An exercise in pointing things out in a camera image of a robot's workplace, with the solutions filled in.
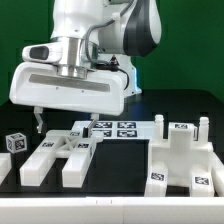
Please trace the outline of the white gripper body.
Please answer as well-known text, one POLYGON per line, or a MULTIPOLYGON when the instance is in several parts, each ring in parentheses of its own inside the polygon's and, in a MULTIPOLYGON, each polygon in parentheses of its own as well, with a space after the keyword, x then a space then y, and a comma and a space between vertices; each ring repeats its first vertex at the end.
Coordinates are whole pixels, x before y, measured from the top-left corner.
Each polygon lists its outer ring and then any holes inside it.
POLYGON ((124 74, 94 71, 86 79, 57 75, 53 65, 23 62, 9 98, 14 104, 119 116, 124 110, 124 74))

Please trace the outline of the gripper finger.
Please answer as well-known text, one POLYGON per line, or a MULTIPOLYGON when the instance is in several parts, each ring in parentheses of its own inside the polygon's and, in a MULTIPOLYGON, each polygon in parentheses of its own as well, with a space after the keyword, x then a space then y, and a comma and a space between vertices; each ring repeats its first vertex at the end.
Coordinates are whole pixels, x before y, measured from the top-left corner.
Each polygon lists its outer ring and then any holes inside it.
POLYGON ((37 131, 38 131, 39 134, 42 133, 42 128, 43 128, 43 119, 41 117, 42 113, 43 113, 43 108, 42 107, 38 107, 38 106, 34 107, 34 116, 35 116, 35 118, 37 120, 37 123, 38 123, 37 131))
POLYGON ((87 127, 83 128, 83 134, 82 134, 83 138, 90 138, 91 137, 92 128, 96 125, 98 120, 99 120, 99 115, 95 114, 95 113, 92 113, 91 114, 91 122, 89 123, 89 125, 87 127))

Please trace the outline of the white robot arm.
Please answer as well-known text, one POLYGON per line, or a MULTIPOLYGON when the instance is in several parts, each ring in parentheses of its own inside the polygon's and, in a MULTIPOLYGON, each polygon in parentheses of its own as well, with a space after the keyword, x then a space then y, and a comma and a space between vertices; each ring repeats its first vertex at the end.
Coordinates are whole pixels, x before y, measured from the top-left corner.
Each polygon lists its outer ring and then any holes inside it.
POLYGON ((101 114, 120 115, 141 92, 131 59, 161 40, 157 0, 55 0, 53 22, 48 43, 23 48, 9 98, 32 106, 39 126, 45 108, 87 112, 88 137, 101 114))

